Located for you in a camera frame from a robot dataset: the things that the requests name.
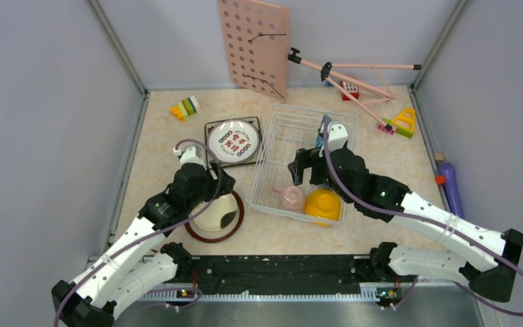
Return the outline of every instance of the yellow toy block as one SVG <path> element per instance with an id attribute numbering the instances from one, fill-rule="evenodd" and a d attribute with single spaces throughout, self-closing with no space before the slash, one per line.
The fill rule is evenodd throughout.
<path id="1" fill-rule="evenodd" d="M 171 112 L 173 114 L 173 117 L 179 119 L 180 121 L 185 121 L 185 117 L 181 113 L 181 110 L 179 110 L 178 106 L 171 107 L 170 110 L 171 110 Z"/>
<path id="2" fill-rule="evenodd" d="M 396 118 L 392 119 L 392 121 L 389 119 L 383 120 L 386 123 L 396 126 L 396 133 L 402 136 L 406 136 L 407 138 L 412 138 L 412 136 L 414 136 L 414 131 L 416 128 L 416 110 L 413 108 L 406 108 L 402 110 L 402 112 L 396 116 Z"/>

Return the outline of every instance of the pink pegboard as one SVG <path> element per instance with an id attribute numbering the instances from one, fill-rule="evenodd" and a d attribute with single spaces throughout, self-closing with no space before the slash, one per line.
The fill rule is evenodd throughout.
<path id="1" fill-rule="evenodd" d="M 285 99 L 289 8 L 253 0 L 217 2 L 232 82 Z"/>

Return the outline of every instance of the purple toy cylinder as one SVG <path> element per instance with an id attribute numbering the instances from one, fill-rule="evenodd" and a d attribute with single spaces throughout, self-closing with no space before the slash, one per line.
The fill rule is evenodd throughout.
<path id="1" fill-rule="evenodd" d="M 464 218 L 462 203 L 460 203 L 460 195 L 458 194 L 458 185 L 456 184 L 456 171 L 454 170 L 454 166 L 449 162 L 444 162 L 438 166 L 438 171 L 446 178 L 444 190 L 446 191 L 446 200 L 448 200 L 450 211 Z"/>

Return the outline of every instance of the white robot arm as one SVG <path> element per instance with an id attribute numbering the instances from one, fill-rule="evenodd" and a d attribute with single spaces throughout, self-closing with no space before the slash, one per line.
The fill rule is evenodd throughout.
<path id="1" fill-rule="evenodd" d="M 180 156 L 181 169 L 176 172 L 173 183 L 147 200 L 123 235 L 85 272 L 70 282 L 59 281 L 53 287 L 53 303 L 58 309 L 69 291 L 81 283 L 62 308 L 61 320 L 69 327 L 111 326 L 132 302 L 176 276 L 187 260 L 191 260 L 191 255 L 181 246 L 164 247 L 164 253 L 133 270 L 140 258 L 162 243 L 171 231 L 147 236 L 186 220 L 198 204 L 230 193 L 236 182 L 216 164 L 212 164 L 218 174 L 218 179 L 214 179 L 195 146 L 183 153 L 174 152 Z M 140 240 L 138 244 L 115 257 L 115 253 L 136 240 Z M 102 268 L 84 280 L 99 265 Z"/>
<path id="2" fill-rule="evenodd" d="M 322 124 L 319 130 L 322 136 L 324 126 Z M 474 225 L 432 205 L 406 185 L 388 176 L 371 174 L 364 160 L 347 148 L 347 138 L 344 125 L 338 122 L 329 123 L 327 141 L 324 141 L 328 145 L 335 177 L 331 175 L 325 159 L 325 146 L 309 150 L 298 149 L 295 160 L 288 165 L 294 184 L 301 184 L 304 170 L 312 168 L 310 184 L 327 185 L 345 202 L 353 203 L 365 216 L 411 228 L 449 249 L 415 249 L 395 243 L 381 243 L 370 253 L 380 277 L 388 281 L 404 275 L 449 279 L 469 286 L 474 292 L 490 300 L 508 302 L 516 272 L 497 262 L 473 243 L 454 234 L 454 231 L 466 234 L 475 243 L 491 249 L 514 264 L 518 264 L 520 259 L 523 234 L 512 229 L 500 233 Z M 336 182 L 336 178 L 370 208 L 348 196 Z M 372 206 L 386 213 L 372 210 Z M 424 221 L 389 214 L 390 211 L 419 215 L 447 227 L 440 228 Z"/>

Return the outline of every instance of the pink tripod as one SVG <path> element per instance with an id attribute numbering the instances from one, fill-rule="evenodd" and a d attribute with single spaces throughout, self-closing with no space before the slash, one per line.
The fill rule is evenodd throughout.
<path id="1" fill-rule="evenodd" d="M 308 61 L 306 59 L 302 59 L 298 56 L 298 53 L 300 51 L 298 49 L 292 48 L 291 53 L 287 56 L 288 60 L 293 61 L 294 63 L 299 63 L 301 65 L 313 68 L 317 70 L 318 72 L 321 72 L 321 80 L 327 80 L 330 82 L 331 85 L 335 86 L 340 92 L 342 92 L 345 96 L 347 96 L 350 100 L 355 102 L 360 108 L 364 109 L 373 119 L 378 121 L 380 123 L 379 129 L 382 131 L 385 131 L 389 134 L 394 134 L 396 131 L 396 128 L 391 126 L 390 124 L 383 121 L 380 117 L 378 117 L 375 113 L 373 113 L 366 105 L 368 104 L 377 104 L 380 102 L 386 102 L 391 101 L 397 98 L 396 94 L 391 90 L 390 86 L 388 86 L 388 83 L 386 82 L 386 79 L 380 72 L 380 69 L 413 69 L 413 70 L 420 70 L 422 68 L 421 65 L 368 65 L 368 64 L 350 64 L 350 63 L 330 63 L 327 62 L 325 65 L 320 66 L 316 63 L 313 63 L 311 61 Z M 357 80 L 355 78 L 349 77 L 347 75 L 344 75 L 342 73 L 333 72 L 332 68 L 339 67 L 339 68 L 369 68 L 373 69 L 374 72 L 376 72 L 376 75 L 380 78 L 380 81 L 384 84 L 385 90 L 379 87 L 375 87 L 371 84 L 362 82 L 361 80 Z M 331 79 L 330 76 L 333 76 L 335 78 L 338 78 L 346 83 L 352 84 L 360 89 L 363 89 L 365 91 L 368 91 L 369 93 L 372 93 L 373 95 L 376 95 L 379 97 L 379 99 L 374 99 L 370 101 L 360 102 L 358 99 L 356 99 L 350 92 L 346 91 L 341 85 L 334 82 L 333 79 Z"/>

